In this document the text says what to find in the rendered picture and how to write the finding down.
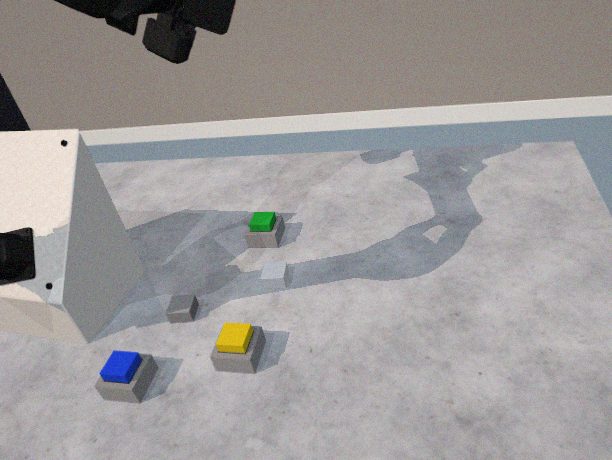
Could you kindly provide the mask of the blue button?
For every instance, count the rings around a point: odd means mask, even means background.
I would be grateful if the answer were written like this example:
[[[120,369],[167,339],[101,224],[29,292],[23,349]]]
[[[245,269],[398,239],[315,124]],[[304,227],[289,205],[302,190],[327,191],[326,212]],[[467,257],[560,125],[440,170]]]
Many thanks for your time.
[[[104,400],[140,404],[158,369],[152,354],[114,350],[94,387]]]

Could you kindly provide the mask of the green button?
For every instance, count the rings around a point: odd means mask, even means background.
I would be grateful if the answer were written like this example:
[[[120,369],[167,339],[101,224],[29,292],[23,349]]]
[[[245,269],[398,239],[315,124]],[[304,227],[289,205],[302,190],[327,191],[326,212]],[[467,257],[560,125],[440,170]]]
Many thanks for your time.
[[[255,212],[244,236],[248,248],[278,248],[284,231],[282,215]]]

